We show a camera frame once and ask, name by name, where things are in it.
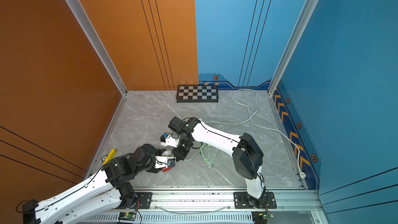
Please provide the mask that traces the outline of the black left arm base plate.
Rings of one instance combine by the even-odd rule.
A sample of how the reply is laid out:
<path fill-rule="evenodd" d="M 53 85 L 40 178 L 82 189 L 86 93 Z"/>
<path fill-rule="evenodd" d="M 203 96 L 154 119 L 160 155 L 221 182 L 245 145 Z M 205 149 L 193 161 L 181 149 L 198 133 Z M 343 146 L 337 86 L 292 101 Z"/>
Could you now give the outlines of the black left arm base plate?
<path fill-rule="evenodd" d="M 150 209 L 152 195 L 152 192 L 137 192 L 131 209 L 139 211 L 141 209 Z"/>

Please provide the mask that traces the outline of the white usb charger adapter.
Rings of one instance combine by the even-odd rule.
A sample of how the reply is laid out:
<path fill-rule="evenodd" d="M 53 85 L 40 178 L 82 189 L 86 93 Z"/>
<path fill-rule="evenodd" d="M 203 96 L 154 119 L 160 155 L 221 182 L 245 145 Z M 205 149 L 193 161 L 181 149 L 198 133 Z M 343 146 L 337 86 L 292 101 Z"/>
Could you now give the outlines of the white usb charger adapter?
<path fill-rule="evenodd" d="M 163 157 L 172 157 L 173 156 L 172 151 L 168 150 L 168 149 L 161 150 L 160 154 Z"/>

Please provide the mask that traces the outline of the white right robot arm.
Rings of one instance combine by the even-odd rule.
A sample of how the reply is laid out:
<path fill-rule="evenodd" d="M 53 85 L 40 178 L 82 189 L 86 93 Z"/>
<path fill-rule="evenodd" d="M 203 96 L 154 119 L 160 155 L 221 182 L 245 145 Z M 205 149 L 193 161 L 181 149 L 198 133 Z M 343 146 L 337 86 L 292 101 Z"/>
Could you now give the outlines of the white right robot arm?
<path fill-rule="evenodd" d="M 266 207 L 262 176 L 264 153 L 250 134 L 228 134 L 195 117 L 184 120 L 174 117 L 168 128 L 178 135 L 178 144 L 172 150 L 176 160 L 184 161 L 194 142 L 211 145 L 225 152 L 232 157 L 237 173 L 245 178 L 249 205 L 255 208 Z"/>

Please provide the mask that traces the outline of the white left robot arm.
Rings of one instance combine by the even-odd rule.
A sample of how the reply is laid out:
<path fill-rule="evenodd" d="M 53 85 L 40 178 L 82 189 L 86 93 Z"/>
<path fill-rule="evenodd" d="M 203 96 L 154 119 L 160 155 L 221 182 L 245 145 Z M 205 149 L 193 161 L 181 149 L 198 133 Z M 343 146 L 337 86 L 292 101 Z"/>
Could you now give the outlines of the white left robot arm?
<path fill-rule="evenodd" d="M 140 172 L 159 173 L 175 166 L 166 149 L 150 144 L 115 157 L 94 175 L 47 200 L 29 200 L 20 213 L 25 224 L 77 224 L 115 208 L 138 208 L 140 201 L 131 180 Z"/>

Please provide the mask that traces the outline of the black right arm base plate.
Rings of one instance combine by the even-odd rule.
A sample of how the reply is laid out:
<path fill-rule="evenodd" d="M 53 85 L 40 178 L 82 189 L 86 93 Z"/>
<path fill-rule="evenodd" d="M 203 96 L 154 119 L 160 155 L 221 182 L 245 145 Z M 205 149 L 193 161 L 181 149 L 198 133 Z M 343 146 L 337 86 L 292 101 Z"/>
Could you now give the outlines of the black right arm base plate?
<path fill-rule="evenodd" d="M 250 196 L 247 192 L 234 192 L 234 204 L 237 209 L 257 208 L 276 209 L 277 203 L 273 192 L 264 191 L 259 199 Z"/>

